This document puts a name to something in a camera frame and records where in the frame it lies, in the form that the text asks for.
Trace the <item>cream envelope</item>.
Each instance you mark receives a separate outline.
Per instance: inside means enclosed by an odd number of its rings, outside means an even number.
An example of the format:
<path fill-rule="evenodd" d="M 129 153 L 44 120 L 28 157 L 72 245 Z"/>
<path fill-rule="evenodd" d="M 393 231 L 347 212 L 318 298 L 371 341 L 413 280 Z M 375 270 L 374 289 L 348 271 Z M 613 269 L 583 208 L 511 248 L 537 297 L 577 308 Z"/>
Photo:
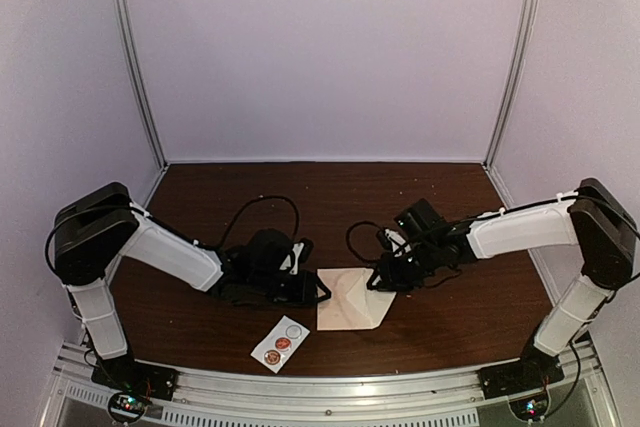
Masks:
<path fill-rule="evenodd" d="M 369 290 L 367 268 L 319 269 L 317 274 L 331 291 L 331 298 L 317 306 L 318 331 L 378 328 L 396 297 L 395 292 Z"/>

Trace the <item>sticker sheet with seals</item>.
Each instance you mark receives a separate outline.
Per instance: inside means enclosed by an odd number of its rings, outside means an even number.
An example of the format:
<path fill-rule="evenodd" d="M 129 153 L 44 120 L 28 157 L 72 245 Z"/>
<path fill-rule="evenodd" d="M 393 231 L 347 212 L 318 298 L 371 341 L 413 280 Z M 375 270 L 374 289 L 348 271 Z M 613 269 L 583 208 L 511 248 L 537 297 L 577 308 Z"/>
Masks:
<path fill-rule="evenodd" d="M 251 357 L 277 374 L 309 334 L 310 331 L 304 325 L 283 316 L 254 347 Z"/>

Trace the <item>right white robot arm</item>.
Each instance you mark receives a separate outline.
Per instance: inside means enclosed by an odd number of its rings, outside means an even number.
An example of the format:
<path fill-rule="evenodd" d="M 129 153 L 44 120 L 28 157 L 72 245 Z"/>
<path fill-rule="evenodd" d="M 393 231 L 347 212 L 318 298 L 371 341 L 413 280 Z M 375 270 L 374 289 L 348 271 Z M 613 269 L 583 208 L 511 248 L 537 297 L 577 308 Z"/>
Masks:
<path fill-rule="evenodd" d="M 583 332 L 601 307 L 638 279 L 636 223 L 606 187 L 586 178 L 553 199 L 501 208 L 448 222 L 421 199 L 399 214 L 397 231 L 381 235 L 386 251 L 373 265 L 367 287 L 409 292 L 442 267 L 542 247 L 579 248 L 582 267 L 561 299 L 532 333 L 513 366 L 519 387 L 535 387 L 551 371 L 551 360 Z"/>

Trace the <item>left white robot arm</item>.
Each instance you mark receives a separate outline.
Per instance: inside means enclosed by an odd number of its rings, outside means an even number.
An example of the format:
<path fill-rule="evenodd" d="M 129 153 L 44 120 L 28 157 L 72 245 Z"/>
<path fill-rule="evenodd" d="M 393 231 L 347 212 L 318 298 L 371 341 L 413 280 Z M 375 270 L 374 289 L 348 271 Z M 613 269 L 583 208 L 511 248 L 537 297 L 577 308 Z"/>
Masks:
<path fill-rule="evenodd" d="M 221 294 L 225 287 L 253 288 L 272 303 L 317 306 L 331 298 L 318 275 L 304 269 L 313 243 L 277 229 L 257 231 L 244 245 L 227 247 L 190 238 L 134 202 L 128 188 L 109 183 L 61 209 L 44 246 L 49 270 L 67 290 L 106 376 L 123 391 L 137 389 L 144 371 L 107 285 L 107 270 L 131 258 L 193 289 Z"/>

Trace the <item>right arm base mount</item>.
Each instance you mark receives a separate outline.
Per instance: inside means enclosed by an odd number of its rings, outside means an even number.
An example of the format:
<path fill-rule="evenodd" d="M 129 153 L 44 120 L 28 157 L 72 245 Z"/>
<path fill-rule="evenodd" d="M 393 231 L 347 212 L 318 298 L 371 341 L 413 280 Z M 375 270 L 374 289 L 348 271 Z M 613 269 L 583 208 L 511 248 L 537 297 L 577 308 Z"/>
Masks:
<path fill-rule="evenodd" d="M 558 356 L 540 351 L 530 338 L 518 359 L 483 367 L 478 376 L 486 400 L 507 397 L 516 419 L 533 423 L 550 411 L 548 389 L 564 379 L 564 372 Z"/>

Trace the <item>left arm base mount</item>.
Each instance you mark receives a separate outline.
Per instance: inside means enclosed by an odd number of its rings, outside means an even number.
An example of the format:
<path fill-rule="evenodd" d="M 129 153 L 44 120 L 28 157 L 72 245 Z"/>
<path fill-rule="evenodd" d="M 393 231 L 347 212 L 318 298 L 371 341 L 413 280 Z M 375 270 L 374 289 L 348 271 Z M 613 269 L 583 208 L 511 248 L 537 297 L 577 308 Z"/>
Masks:
<path fill-rule="evenodd" d="M 116 424 L 129 426 L 141 420 L 154 399 L 173 399 L 178 379 L 174 368 L 139 362 L 130 354 L 104 360 L 94 348 L 84 360 L 93 369 L 91 381 L 113 390 L 106 410 Z"/>

